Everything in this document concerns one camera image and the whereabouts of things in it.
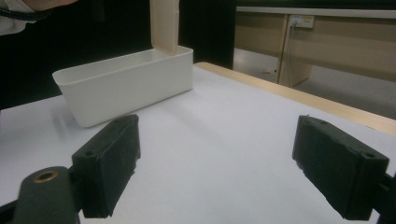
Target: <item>white tabletop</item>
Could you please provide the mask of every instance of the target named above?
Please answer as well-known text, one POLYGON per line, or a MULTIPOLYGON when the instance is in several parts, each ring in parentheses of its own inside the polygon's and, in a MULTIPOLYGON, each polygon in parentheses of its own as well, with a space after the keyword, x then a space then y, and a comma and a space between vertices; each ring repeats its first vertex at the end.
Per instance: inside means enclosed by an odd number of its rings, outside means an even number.
MULTIPOLYGON (((187 91, 135 111, 142 158, 107 219, 81 223, 350 223, 291 158, 299 115, 325 119, 388 156, 396 137, 194 67, 187 91)), ((62 96, 0 116, 0 204, 21 181, 71 155, 105 124, 80 128, 62 96)), ((375 223, 373 212, 369 223, 375 223)))

